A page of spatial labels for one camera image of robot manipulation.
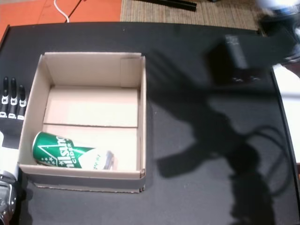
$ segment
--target can label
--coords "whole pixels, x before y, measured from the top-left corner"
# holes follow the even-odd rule
[[[32,151],[42,164],[68,168],[109,169],[113,160],[110,151],[74,144],[70,139],[44,132],[37,134]]]

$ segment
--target white surface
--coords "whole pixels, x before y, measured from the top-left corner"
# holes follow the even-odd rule
[[[0,169],[10,172],[18,179],[18,149],[10,149],[2,147],[3,143],[3,134],[0,132]]]
[[[281,65],[273,67],[283,101],[297,163],[300,163],[300,78]]]

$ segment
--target black cable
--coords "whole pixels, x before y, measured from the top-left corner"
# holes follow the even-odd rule
[[[68,15],[69,19],[70,16],[75,12],[75,10],[77,9],[77,7],[79,6],[80,2],[82,2],[82,0],[79,0],[76,4],[76,6],[74,7],[74,9],[71,11],[71,13]]]

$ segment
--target woven mat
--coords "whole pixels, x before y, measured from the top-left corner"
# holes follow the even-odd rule
[[[197,11],[176,9],[138,0],[122,0],[121,21],[185,23],[256,30],[261,11],[255,0],[198,0]]]

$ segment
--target can lid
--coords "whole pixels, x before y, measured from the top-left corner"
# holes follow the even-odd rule
[[[40,131],[40,132],[38,132],[37,133],[37,135],[34,137],[34,139],[33,139],[33,143],[32,143],[32,152],[33,152],[33,147],[34,147],[34,145],[36,144],[36,141],[37,141],[37,137],[38,137],[38,135],[41,133],[42,131]]]

